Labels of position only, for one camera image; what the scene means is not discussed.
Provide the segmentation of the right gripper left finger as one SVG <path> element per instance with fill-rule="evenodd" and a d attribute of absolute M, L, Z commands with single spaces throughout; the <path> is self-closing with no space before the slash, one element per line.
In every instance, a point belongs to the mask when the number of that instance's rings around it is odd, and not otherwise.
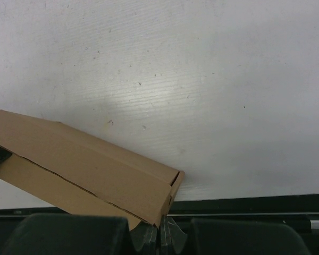
<path fill-rule="evenodd" d="M 124 217 L 34 214 L 5 242 L 3 254 L 156 254 L 157 230 L 131 231 Z"/>

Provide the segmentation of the brown cardboard paper box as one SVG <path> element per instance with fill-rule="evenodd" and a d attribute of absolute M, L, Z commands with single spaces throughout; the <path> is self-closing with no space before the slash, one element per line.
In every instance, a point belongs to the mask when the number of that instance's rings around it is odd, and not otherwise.
<path fill-rule="evenodd" d="M 0 179 L 67 213 L 159 226 L 184 172 L 60 122 L 0 110 Z"/>

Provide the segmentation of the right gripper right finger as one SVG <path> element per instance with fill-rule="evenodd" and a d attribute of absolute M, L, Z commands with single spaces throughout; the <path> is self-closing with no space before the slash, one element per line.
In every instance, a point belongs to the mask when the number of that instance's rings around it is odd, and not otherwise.
<path fill-rule="evenodd" d="M 287 214 L 170 214 L 161 254 L 310 254 Z"/>

